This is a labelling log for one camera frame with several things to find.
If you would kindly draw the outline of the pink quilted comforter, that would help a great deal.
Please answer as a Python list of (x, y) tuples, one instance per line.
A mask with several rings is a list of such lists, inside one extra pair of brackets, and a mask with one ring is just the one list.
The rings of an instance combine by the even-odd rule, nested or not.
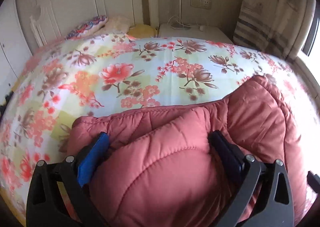
[(284, 162), (299, 222), (306, 200), (301, 135), (285, 96), (265, 77), (252, 77), (219, 101), (80, 117), (67, 153), (107, 133), (110, 148), (89, 192), (112, 226), (208, 226), (235, 190), (209, 145), (215, 130), (260, 161)]

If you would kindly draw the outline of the colourful patterned pillow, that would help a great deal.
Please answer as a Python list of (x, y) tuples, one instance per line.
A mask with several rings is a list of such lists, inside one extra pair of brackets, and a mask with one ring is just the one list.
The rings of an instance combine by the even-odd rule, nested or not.
[(107, 23), (107, 21), (108, 17), (106, 15), (95, 16), (70, 31), (65, 36), (65, 39), (77, 39), (93, 35), (95, 32), (99, 31), (99, 29), (101, 29)]

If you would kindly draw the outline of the white wooden headboard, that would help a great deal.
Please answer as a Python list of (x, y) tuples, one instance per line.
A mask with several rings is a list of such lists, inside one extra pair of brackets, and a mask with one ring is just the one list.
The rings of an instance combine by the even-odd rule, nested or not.
[(97, 15), (122, 15), (132, 26), (144, 23), (159, 27), (158, 0), (39, 0), (38, 19), (30, 27), (39, 47), (66, 36), (71, 29)]

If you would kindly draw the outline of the window frame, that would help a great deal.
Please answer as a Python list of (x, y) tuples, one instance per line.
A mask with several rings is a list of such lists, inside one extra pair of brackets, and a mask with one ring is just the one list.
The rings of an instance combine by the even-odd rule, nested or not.
[(302, 52), (310, 56), (313, 48), (317, 45), (319, 35), (319, 2), (316, 0), (306, 0), (306, 9), (303, 18), (304, 45)]

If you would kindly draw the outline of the yellow blanket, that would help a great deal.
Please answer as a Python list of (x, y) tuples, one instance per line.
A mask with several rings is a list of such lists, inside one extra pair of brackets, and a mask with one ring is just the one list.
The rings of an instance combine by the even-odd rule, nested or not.
[(127, 33), (134, 38), (155, 38), (157, 37), (157, 30), (149, 25), (137, 24), (131, 27)]

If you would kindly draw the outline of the beige striped curtain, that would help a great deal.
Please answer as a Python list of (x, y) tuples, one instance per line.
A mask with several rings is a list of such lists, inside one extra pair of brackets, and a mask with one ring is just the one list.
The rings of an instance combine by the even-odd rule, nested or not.
[(310, 32), (316, 0), (242, 0), (237, 45), (294, 60)]

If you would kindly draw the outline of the white bedside table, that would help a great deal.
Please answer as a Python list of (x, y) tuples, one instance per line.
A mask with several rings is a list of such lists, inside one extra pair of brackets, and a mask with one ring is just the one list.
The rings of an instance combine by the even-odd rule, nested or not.
[(223, 42), (233, 44), (232, 41), (217, 27), (195, 26), (189, 29), (173, 29), (171, 25), (164, 23), (159, 28), (159, 37), (183, 37), (209, 40), (213, 42)]

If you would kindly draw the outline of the cream fluffy blanket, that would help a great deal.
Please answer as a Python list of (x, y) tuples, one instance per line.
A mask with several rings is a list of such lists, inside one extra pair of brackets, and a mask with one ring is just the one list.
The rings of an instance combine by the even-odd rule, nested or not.
[(124, 16), (115, 16), (109, 18), (107, 23), (103, 25), (95, 35), (110, 33), (127, 33), (130, 29), (130, 20)]

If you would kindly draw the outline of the floral bed sheet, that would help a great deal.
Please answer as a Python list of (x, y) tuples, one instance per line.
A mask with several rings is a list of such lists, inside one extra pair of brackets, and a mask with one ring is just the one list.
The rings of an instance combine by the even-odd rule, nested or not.
[(1, 194), (25, 221), (36, 163), (65, 158), (75, 120), (219, 101), (255, 76), (285, 96), (301, 134), (306, 94), (289, 64), (233, 44), (100, 35), (34, 55), (1, 121)]

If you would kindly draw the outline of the white wardrobe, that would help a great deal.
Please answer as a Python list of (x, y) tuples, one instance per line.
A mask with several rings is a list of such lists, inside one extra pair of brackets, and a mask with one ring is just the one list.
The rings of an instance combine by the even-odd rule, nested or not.
[(4, 0), (0, 10), (1, 101), (22, 74), (31, 51), (21, 29), (16, 0)]

